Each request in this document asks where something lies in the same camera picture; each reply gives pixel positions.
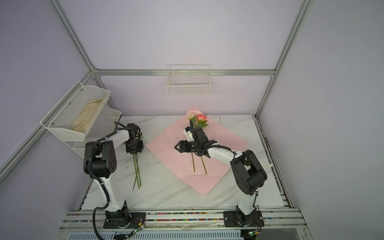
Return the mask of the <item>pink purple wrapping paper sheet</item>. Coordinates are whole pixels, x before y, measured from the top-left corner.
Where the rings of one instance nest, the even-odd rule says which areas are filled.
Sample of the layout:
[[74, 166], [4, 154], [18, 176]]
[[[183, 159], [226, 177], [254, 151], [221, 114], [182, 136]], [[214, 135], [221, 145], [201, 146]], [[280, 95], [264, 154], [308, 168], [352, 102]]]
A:
[[[198, 116], [202, 112], [195, 108], [188, 110], [184, 117], [165, 128], [158, 137], [147, 143], [146, 147], [174, 175], [204, 197], [224, 177], [230, 165], [216, 159], [201, 158], [192, 153], [180, 153], [175, 150], [175, 145], [186, 139], [183, 130], [189, 126], [188, 117], [191, 114]], [[242, 152], [248, 147], [249, 141], [210, 118], [204, 120], [208, 124], [204, 132], [209, 140], [218, 141], [220, 145], [235, 151]]]

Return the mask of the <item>red pink fake rose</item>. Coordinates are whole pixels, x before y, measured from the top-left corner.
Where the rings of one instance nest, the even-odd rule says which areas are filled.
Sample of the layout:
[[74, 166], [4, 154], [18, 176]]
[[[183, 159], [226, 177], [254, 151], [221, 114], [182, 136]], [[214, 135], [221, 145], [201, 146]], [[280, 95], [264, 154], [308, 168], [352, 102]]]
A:
[[[207, 127], [207, 126], [208, 126], [208, 124], [207, 124], [207, 116], [205, 116], [203, 114], [197, 115], [196, 116], [195, 127], [200, 127], [200, 128], [203, 129], [203, 128]], [[201, 157], [201, 160], [202, 160], [202, 164], [203, 164], [203, 167], [204, 167], [205, 174], [207, 175], [208, 172], [207, 172], [206, 165], [205, 165], [203, 157]]]

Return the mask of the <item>white blue fake rose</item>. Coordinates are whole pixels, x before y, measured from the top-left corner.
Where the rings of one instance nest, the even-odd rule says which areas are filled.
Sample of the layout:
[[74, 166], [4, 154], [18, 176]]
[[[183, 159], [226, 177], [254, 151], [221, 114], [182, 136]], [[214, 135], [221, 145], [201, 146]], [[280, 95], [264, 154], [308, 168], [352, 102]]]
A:
[[135, 183], [133, 186], [133, 190], [135, 189], [135, 186], [137, 186], [138, 189], [141, 188], [141, 176], [140, 176], [140, 169], [139, 169], [139, 164], [138, 164], [138, 154], [133, 154], [133, 163], [135, 167]]

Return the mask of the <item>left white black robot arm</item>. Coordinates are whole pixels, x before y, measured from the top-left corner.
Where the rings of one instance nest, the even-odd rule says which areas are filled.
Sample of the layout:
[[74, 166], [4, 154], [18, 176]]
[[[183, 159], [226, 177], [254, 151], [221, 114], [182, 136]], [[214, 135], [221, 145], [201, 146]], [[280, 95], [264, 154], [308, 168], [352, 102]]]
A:
[[115, 122], [112, 133], [86, 143], [84, 172], [98, 184], [106, 202], [104, 206], [96, 207], [97, 211], [117, 212], [128, 208], [114, 178], [118, 166], [115, 150], [121, 145], [132, 155], [136, 175], [134, 186], [142, 186], [138, 165], [138, 154], [144, 149], [142, 131], [135, 124], [125, 126]]

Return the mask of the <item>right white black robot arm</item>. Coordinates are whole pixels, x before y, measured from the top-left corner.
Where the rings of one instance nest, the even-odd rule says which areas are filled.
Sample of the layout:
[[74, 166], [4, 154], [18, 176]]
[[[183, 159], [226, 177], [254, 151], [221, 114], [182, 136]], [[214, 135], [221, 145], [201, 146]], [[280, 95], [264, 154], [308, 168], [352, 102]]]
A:
[[199, 157], [216, 159], [231, 167], [235, 182], [242, 195], [237, 205], [239, 218], [250, 218], [257, 210], [256, 199], [258, 190], [264, 186], [268, 175], [251, 150], [239, 152], [220, 145], [217, 141], [209, 140], [201, 127], [190, 125], [185, 128], [186, 141], [179, 141], [175, 150], [179, 153], [193, 153]]

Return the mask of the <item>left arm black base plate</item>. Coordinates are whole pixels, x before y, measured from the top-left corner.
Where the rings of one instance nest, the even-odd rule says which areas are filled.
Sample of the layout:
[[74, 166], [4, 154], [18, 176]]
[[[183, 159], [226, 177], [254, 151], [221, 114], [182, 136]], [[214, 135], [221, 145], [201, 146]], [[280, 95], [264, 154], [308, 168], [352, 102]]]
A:
[[144, 224], [147, 214], [145, 212], [129, 212], [128, 214], [106, 212], [104, 229], [135, 229]]

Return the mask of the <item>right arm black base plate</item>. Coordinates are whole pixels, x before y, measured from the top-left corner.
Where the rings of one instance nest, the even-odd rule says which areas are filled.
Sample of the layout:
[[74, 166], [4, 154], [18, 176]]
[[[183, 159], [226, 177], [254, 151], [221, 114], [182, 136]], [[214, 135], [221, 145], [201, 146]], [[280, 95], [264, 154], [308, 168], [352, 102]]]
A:
[[254, 210], [249, 215], [244, 215], [241, 211], [224, 211], [225, 227], [264, 227], [264, 218], [261, 211]]

